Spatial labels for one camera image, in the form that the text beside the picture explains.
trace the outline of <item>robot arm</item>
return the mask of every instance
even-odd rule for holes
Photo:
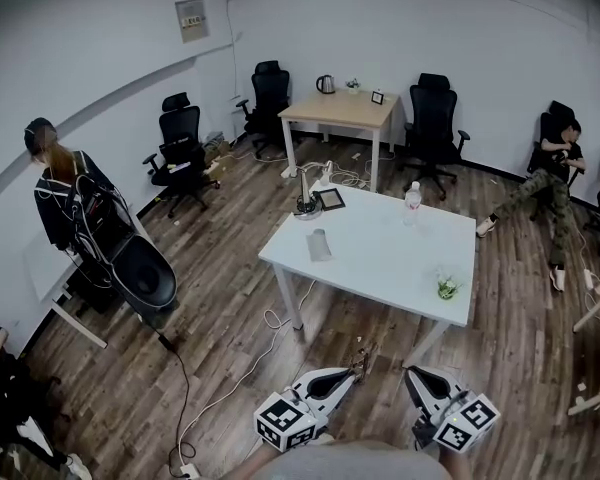
[[[405,383],[420,418],[413,434],[421,448],[432,441],[465,453],[491,430],[500,413],[485,395],[463,390],[442,370],[411,366]]]
[[[256,433],[285,452],[317,438],[351,386],[365,375],[368,354],[350,368],[323,368],[305,373],[282,394],[273,393],[253,415]]]

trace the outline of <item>water bottle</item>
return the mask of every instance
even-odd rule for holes
[[[418,208],[422,202],[420,183],[414,181],[404,196],[404,225],[414,226],[418,222]]]

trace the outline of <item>black jacket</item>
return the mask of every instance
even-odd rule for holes
[[[89,158],[89,155],[82,151],[75,151],[73,155],[77,174],[88,174],[101,185],[109,189],[114,188],[109,179]],[[71,188],[72,186],[68,183],[54,180],[51,170],[47,167],[33,191],[49,241],[61,251],[69,246],[73,237],[73,224],[65,213],[66,201]]]

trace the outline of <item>electrical box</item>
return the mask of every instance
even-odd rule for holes
[[[176,2],[176,13],[183,43],[209,35],[207,17],[204,13],[204,0]]]

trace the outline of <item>electric kettle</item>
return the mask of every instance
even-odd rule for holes
[[[316,80],[316,89],[322,94],[333,94],[336,92],[336,83],[331,75],[322,75]]]

